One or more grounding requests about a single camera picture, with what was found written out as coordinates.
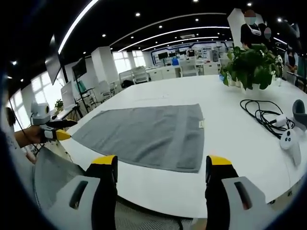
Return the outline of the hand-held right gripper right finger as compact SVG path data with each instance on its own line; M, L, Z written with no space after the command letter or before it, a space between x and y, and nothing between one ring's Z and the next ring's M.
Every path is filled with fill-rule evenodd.
M238 176L231 161L206 157L208 230L263 230L276 216L265 194L248 178Z

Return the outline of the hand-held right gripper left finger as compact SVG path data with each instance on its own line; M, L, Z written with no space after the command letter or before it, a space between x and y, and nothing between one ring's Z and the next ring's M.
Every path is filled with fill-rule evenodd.
M58 230L116 229L117 181L117 156L95 159L57 192L48 220Z

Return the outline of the person's left hand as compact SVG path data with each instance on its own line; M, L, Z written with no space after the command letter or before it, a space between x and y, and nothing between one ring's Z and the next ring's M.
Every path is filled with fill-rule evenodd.
M30 144L41 144L46 141L43 129L40 126L30 126L25 130L25 133Z

